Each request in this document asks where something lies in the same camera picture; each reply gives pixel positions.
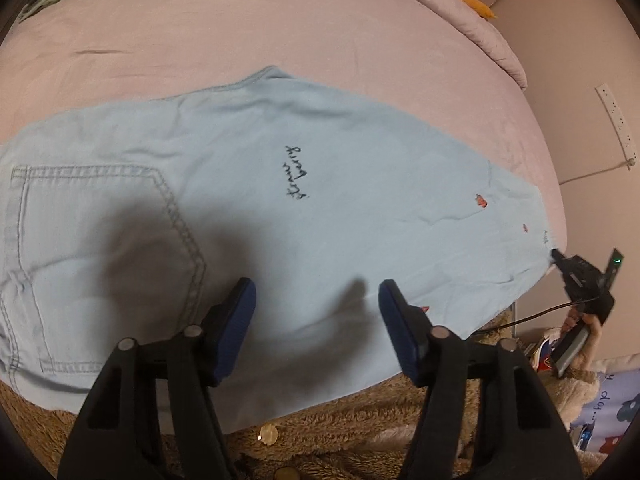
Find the person's right hand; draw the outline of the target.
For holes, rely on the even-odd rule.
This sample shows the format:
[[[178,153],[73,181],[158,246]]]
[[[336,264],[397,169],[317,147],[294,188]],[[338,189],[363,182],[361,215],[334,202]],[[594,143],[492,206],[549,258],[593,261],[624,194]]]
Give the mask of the person's right hand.
[[[579,321],[582,321],[588,327],[589,337],[576,356],[574,356],[573,361],[570,363],[570,368],[572,370],[591,370],[591,364],[596,357],[602,337],[602,325],[597,315],[580,313],[575,307],[571,307],[561,326],[561,334],[568,333]]]

